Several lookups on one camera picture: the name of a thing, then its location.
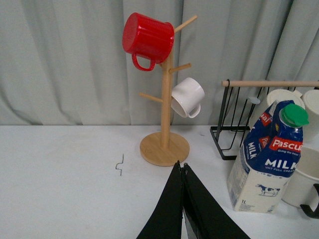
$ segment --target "mug handle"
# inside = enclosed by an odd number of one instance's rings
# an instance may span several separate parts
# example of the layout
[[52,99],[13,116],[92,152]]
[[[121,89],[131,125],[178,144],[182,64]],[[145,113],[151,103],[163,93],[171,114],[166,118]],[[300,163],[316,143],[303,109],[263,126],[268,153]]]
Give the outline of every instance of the mug handle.
[[135,67],[141,71],[151,71],[152,69],[154,69],[155,60],[151,60],[149,68],[144,68],[144,67],[140,66],[138,59],[137,59],[137,56],[136,56],[136,53],[132,54],[132,60],[133,60],[133,64],[135,65]]
[[196,117],[199,114],[199,112],[200,112],[200,104],[198,104],[194,109],[196,109],[196,111],[194,113],[192,113],[191,115],[187,114],[187,116],[189,118],[191,118],[191,119]]
[[[315,189],[317,190],[318,196],[319,196],[319,184],[314,184]],[[317,208],[313,211],[309,205],[301,204],[300,205],[303,212],[310,218],[319,219],[319,204]]]

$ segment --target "mug tree stand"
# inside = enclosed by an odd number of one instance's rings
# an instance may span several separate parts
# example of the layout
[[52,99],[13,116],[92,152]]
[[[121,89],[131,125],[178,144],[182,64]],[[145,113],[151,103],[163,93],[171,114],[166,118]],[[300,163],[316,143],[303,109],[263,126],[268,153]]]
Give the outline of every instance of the mug tree stand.
[[[197,19],[193,16],[182,25],[174,29],[177,33],[191,22]],[[182,136],[170,132],[170,104],[172,90],[172,74],[174,72],[191,67],[185,64],[173,67],[173,48],[168,58],[160,64],[162,67],[162,94],[161,99],[144,93],[139,93],[141,97],[161,103],[160,132],[146,136],[140,144],[142,157],[149,163],[157,166],[174,166],[176,162],[183,162],[189,154],[189,143]]]

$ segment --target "white tabletop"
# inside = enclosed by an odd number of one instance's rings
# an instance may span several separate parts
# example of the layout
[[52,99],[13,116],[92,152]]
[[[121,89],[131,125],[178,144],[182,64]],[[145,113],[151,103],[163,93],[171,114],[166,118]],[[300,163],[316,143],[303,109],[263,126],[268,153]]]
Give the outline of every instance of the white tabletop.
[[[190,144],[185,162],[252,239],[318,238],[319,220],[280,202],[275,214],[232,210],[210,126],[172,126]],[[160,126],[0,126],[1,239],[136,238],[172,167],[147,163],[143,137]],[[187,238],[183,226],[182,238]]]

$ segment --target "white container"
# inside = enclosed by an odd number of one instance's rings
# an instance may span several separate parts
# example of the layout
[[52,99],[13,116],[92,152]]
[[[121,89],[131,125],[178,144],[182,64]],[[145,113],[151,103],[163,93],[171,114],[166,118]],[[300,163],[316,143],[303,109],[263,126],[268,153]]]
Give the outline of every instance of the white container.
[[306,204],[315,209],[319,203],[318,193],[313,186],[315,183],[319,183],[319,151],[303,147],[283,201],[297,208],[300,204]]
[[309,124],[303,126],[304,141],[311,141],[319,133],[319,90],[307,91],[301,99],[309,120]]
[[256,105],[253,114],[251,115],[249,119],[249,127],[252,128],[254,124],[257,122],[258,118],[262,115],[262,113],[269,107],[273,102],[276,100],[280,101],[287,101],[287,100],[293,100],[294,103],[298,106],[301,106],[302,108],[305,108],[305,104],[303,100],[300,98],[301,93],[299,91],[288,91],[288,90],[282,90],[277,89],[271,91],[267,97],[265,97],[259,105]]

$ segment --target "red mug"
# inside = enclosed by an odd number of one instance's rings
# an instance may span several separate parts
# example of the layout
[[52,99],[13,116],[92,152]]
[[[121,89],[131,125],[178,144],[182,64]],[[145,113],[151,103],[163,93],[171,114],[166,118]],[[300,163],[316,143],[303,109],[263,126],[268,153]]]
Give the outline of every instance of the red mug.
[[[124,31],[123,49],[132,55],[136,68],[151,71],[169,56],[174,44],[174,27],[169,22],[161,22],[134,12],[128,18]],[[140,66],[137,56],[149,59],[150,67]]]

